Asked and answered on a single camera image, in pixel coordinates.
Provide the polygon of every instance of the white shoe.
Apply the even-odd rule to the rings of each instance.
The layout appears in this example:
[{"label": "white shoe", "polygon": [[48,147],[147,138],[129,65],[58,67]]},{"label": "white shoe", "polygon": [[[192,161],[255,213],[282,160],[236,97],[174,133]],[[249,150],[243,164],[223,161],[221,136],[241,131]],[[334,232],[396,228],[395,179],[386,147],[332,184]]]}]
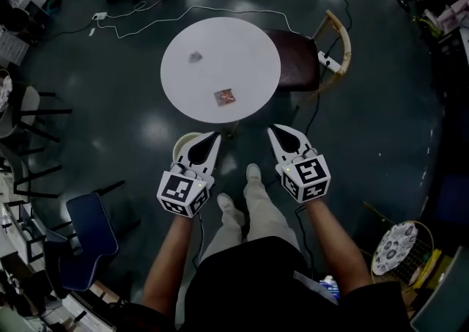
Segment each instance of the white shoe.
[{"label": "white shoe", "polygon": [[220,193],[217,196],[217,203],[222,212],[226,212],[227,210],[233,210],[235,208],[235,203],[233,202],[233,199],[231,199],[230,196],[226,193]]},{"label": "white shoe", "polygon": [[248,168],[246,168],[246,179],[248,180],[248,182],[262,182],[261,170],[259,169],[257,164],[250,163],[248,165]]}]

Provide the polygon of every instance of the beige pants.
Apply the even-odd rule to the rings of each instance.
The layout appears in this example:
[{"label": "beige pants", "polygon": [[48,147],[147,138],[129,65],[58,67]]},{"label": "beige pants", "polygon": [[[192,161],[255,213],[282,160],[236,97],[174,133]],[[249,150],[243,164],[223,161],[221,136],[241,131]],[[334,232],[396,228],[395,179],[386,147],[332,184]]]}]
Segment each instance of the beige pants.
[{"label": "beige pants", "polygon": [[[244,197],[251,217],[248,241],[263,237],[280,237],[300,250],[295,232],[288,226],[283,214],[273,205],[261,182],[249,182],[244,189]],[[244,214],[235,207],[229,208],[221,216],[221,222],[223,226],[208,245],[202,261],[210,255],[241,244]]]}]

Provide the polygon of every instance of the black shirt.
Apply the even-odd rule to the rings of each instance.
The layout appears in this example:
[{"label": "black shirt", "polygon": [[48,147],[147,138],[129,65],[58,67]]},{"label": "black shirt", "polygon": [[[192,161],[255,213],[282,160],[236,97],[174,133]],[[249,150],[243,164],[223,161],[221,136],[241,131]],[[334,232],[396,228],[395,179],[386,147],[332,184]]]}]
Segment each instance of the black shirt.
[{"label": "black shirt", "polygon": [[[294,279],[295,271],[307,275],[303,256],[277,237],[244,243],[206,258],[185,296],[185,324],[180,331],[410,329],[398,283],[353,290],[337,306]],[[127,327],[118,331],[135,331],[135,319],[147,331],[174,330],[173,322],[156,311],[125,307]]]}]

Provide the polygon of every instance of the person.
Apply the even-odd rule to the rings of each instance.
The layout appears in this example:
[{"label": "person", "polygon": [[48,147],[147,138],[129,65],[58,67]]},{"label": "person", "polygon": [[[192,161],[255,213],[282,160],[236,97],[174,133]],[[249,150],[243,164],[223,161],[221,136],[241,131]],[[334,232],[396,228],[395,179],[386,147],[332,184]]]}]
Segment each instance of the person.
[{"label": "person", "polygon": [[[189,285],[181,331],[410,330],[399,283],[372,283],[360,250],[323,200],[306,202],[305,208],[339,286],[339,302],[308,278],[295,233],[271,202],[259,167],[250,164],[246,177],[247,242],[241,243],[245,216],[229,196],[218,195],[223,226]],[[129,306],[128,330],[132,320],[139,325],[134,331],[174,330],[192,228],[193,219],[174,217],[145,282],[142,306]]]}]

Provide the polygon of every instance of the decorative plate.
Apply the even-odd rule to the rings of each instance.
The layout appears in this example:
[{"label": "decorative plate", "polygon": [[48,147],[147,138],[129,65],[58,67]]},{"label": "decorative plate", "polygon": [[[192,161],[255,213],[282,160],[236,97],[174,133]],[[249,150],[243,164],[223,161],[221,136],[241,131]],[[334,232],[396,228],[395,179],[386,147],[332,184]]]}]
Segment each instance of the decorative plate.
[{"label": "decorative plate", "polygon": [[394,225],[383,236],[372,263],[373,273],[382,275],[395,267],[409,254],[416,242],[418,230],[414,223]]}]

